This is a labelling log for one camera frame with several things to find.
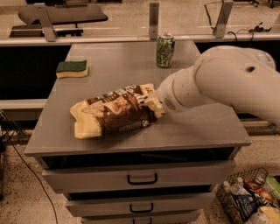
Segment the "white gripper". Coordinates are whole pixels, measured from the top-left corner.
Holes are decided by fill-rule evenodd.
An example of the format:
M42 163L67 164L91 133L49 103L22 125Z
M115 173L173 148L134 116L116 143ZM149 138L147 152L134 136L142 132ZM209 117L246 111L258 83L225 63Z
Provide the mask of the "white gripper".
M186 110L186 75L173 73L168 76L156 90L144 101L146 106L160 118L166 112L179 113Z

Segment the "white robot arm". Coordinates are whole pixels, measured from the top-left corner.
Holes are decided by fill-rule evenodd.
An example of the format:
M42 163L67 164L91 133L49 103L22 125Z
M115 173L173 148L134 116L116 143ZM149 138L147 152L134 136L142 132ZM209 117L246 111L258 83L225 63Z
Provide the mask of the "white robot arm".
M221 103L280 126L280 73L272 57L230 45L203 52L193 66L169 75L146 100L159 113Z

